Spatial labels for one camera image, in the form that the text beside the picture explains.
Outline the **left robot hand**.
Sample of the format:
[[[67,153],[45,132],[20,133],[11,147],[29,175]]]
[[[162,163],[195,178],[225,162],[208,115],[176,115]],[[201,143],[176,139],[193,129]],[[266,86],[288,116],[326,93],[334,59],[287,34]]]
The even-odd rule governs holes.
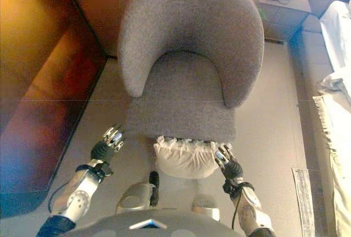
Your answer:
[[[102,139],[93,146],[90,158],[110,163],[124,144],[124,131],[121,125],[113,125],[102,135]]]

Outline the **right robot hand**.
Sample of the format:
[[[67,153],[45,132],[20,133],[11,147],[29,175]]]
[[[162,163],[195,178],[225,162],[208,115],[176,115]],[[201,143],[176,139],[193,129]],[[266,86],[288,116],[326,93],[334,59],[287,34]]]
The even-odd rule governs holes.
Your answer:
[[[220,145],[217,151],[214,153],[214,159],[226,179],[236,179],[242,177],[242,167],[234,157],[230,144]]]

